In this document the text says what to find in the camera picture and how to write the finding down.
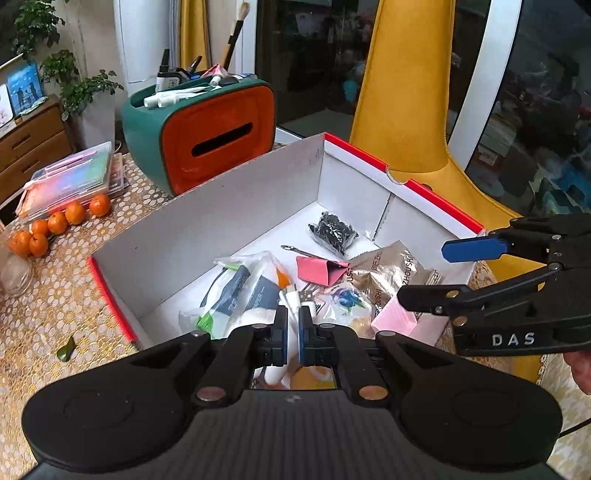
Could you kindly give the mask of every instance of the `metal tool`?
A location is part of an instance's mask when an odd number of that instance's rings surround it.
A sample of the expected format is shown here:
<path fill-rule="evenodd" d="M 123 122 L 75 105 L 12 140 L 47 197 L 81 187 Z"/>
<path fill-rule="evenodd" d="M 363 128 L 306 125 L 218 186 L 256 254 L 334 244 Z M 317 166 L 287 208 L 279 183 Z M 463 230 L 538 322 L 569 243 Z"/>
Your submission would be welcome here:
<path fill-rule="evenodd" d="M 327 258 L 322 258 L 322 257 L 319 257 L 318 255 L 314 255 L 309 252 L 304 252 L 303 250 L 300 250 L 299 248 L 296 248 L 296 247 L 292 247 L 291 245 L 282 245 L 281 248 L 283 250 L 287 250 L 288 252 L 295 252 L 297 254 L 304 255 L 305 257 L 317 258 L 318 260 L 327 260 Z"/>

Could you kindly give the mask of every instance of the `orange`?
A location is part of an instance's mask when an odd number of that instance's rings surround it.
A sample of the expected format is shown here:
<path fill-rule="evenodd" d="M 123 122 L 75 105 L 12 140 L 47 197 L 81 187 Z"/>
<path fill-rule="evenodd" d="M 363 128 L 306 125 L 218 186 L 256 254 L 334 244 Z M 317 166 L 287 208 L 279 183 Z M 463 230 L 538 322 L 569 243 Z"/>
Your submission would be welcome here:
<path fill-rule="evenodd" d="M 66 207 L 66 220 L 70 225 L 80 225 L 86 216 L 86 209 L 78 202 L 69 203 Z"/>
<path fill-rule="evenodd" d="M 32 235 L 29 232 L 19 230 L 12 236 L 11 244 L 9 246 L 10 249 L 19 257 L 28 257 L 31 255 L 31 249 L 29 247 L 31 237 Z"/>
<path fill-rule="evenodd" d="M 47 220 L 35 220 L 31 225 L 31 232 L 41 233 L 42 235 L 49 235 L 49 227 L 47 226 Z"/>
<path fill-rule="evenodd" d="M 34 257 L 42 257 L 49 250 L 49 242 L 42 233 L 35 233 L 29 242 L 29 248 Z"/>
<path fill-rule="evenodd" d="M 111 211 L 111 200 L 107 195 L 96 195 L 92 197 L 88 209 L 97 217 L 105 216 Z"/>
<path fill-rule="evenodd" d="M 64 233 L 68 228 L 68 221 L 66 220 L 64 212 L 56 212 L 50 216 L 47 221 L 47 226 L 49 227 L 49 231 L 54 235 L 61 235 Z"/>

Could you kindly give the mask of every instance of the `white label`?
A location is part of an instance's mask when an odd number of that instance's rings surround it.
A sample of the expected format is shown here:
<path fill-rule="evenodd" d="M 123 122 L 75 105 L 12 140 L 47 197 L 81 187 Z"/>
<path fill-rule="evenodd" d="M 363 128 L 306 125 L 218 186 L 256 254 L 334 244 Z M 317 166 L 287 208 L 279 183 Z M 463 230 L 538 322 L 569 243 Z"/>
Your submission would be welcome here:
<path fill-rule="evenodd" d="M 524 345 L 533 345 L 535 342 L 534 332 L 528 332 L 525 334 L 523 344 Z M 503 345 L 503 336 L 495 333 L 492 336 L 492 346 L 502 346 Z M 513 333 L 509 338 L 509 342 L 507 342 L 507 346 L 511 345 L 519 345 L 519 340 L 517 338 L 517 334 Z"/>

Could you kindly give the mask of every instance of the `wooden drawer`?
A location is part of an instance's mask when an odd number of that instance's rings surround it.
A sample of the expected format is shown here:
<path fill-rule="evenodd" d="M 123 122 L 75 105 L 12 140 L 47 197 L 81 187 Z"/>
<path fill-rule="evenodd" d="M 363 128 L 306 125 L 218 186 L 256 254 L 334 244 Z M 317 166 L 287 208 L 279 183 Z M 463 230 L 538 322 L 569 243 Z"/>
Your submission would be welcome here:
<path fill-rule="evenodd" d="M 19 125 L 0 140 L 0 171 L 63 130 L 57 105 Z"/>
<path fill-rule="evenodd" d="M 72 153 L 65 131 L 43 142 L 0 173 L 0 203 L 31 180 L 42 167 Z"/>

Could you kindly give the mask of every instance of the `green leaf on table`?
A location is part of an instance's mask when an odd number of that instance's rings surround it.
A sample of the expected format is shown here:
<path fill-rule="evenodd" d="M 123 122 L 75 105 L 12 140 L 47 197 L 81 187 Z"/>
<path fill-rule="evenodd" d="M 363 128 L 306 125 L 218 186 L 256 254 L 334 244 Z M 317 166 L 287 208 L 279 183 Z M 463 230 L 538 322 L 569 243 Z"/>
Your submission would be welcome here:
<path fill-rule="evenodd" d="M 57 351 L 56 355 L 57 355 L 58 359 L 61 360 L 62 362 L 67 362 L 72 357 L 72 354 L 74 353 L 75 349 L 76 349 L 76 342 L 74 341 L 74 337 L 70 336 L 68 343 L 66 343 L 63 347 L 61 347 Z"/>

